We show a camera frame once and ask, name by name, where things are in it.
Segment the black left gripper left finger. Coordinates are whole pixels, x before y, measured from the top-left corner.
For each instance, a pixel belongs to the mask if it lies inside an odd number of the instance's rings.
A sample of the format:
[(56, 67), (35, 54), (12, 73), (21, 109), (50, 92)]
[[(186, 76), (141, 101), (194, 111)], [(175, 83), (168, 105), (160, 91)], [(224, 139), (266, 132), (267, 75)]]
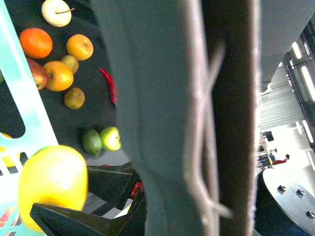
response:
[(34, 203), (31, 218), (48, 236), (116, 236), (129, 215), (107, 219), (82, 211)]

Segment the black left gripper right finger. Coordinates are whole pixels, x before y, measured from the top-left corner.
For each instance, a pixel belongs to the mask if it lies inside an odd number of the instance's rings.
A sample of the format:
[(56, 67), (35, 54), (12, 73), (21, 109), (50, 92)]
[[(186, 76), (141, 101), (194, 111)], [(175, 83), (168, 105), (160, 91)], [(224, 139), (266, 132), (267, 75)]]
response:
[(133, 170), (88, 168), (88, 189), (107, 205), (122, 210), (133, 190)]

